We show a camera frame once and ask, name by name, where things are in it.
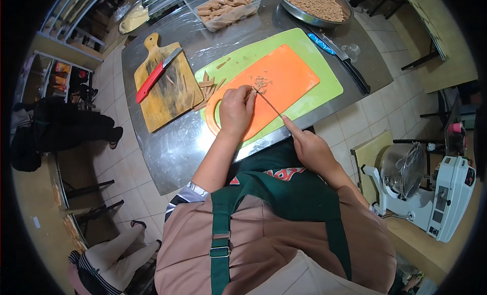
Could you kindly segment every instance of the flip-flop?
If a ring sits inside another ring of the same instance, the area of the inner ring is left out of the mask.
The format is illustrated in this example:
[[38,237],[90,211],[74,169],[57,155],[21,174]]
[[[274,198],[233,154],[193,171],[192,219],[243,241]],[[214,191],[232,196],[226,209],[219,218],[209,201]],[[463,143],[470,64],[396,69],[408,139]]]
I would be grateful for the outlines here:
[[159,243],[159,248],[155,251],[157,253],[161,249],[162,241],[159,239],[157,239],[156,241],[157,241],[157,243]]
[[142,225],[144,228],[147,228],[147,225],[143,221],[132,220],[130,222],[130,226],[133,227],[136,223]]
[[114,150],[115,148],[117,148],[117,146],[118,146],[118,142],[119,142],[119,141],[120,141],[120,140],[118,140],[118,141],[116,141],[116,142],[109,142],[109,144],[110,144],[110,149],[111,149],[111,150]]

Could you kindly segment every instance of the red-handled knife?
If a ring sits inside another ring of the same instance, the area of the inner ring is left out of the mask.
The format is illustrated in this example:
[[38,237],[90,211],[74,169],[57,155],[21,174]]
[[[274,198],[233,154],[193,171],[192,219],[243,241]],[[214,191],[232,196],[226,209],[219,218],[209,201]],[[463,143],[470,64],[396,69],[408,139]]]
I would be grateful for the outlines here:
[[137,101],[137,103],[141,103],[144,98],[149,95],[150,89],[152,89],[152,87],[157,82],[157,80],[159,80],[167,66],[182,50],[183,48],[175,49],[174,51],[172,51],[171,55],[169,55],[165,60],[161,61],[159,65],[157,65],[157,67],[155,67],[154,71],[152,71],[146,81],[144,81],[139,91],[137,91],[137,95],[135,96],[135,100]]

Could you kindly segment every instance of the plastic container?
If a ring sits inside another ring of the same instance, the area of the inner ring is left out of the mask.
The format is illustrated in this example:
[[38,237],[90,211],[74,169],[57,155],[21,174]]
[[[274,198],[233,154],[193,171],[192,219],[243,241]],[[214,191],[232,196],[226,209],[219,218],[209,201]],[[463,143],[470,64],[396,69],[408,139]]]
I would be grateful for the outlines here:
[[261,0],[254,0],[250,4],[239,6],[239,9],[236,9],[235,11],[227,12],[225,14],[222,14],[221,16],[211,19],[210,21],[203,22],[201,20],[201,17],[198,16],[198,11],[196,8],[207,1],[209,0],[184,0],[186,5],[193,12],[193,14],[201,21],[201,23],[204,24],[204,26],[210,32],[215,32],[216,30],[220,30],[221,28],[226,27],[227,25],[232,24],[237,20],[246,18],[247,16],[257,13]]

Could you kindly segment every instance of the hand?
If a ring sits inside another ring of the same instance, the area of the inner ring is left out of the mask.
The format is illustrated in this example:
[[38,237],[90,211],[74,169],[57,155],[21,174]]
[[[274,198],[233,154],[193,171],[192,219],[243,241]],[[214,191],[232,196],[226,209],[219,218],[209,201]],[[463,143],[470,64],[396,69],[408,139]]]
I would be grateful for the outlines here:
[[283,121],[293,134],[296,154],[306,168],[324,177],[326,170],[333,169],[338,164],[325,140],[311,131],[301,131],[285,115],[283,115]]
[[220,132],[241,140],[254,113],[255,97],[249,85],[228,89],[220,103]]

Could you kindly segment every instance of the stainless steel table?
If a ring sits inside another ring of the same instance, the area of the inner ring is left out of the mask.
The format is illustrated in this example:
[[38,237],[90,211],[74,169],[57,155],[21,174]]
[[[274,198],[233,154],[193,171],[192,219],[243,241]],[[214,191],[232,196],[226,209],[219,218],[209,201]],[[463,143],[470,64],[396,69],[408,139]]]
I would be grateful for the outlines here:
[[[144,46],[145,38],[157,32],[160,34],[159,46],[180,42],[195,72],[238,48],[295,27],[296,24],[289,13],[280,6],[279,0],[262,0],[257,15],[216,32],[209,32],[189,8],[184,6],[159,20],[125,47],[122,51],[122,70],[127,104],[137,141],[160,194],[165,195],[190,181],[210,148],[214,135],[201,119],[199,112],[192,111],[154,133],[147,131],[140,105],[135,101],[136,88],[133,78],[135,70],[148,54]],[[362,73],[372,92],[393,81],[381,54],[356,19],[333,31],[325,32],[339,45],[359,45],[360,54],[354,66]],[[307,128],[364,97],[338,58],[324,51],[322,53],[343,86],[343,94],[295,120],[301,128]],[[289,136],[287,128],[282,127],[240,149],[235,154],[235,161]]]

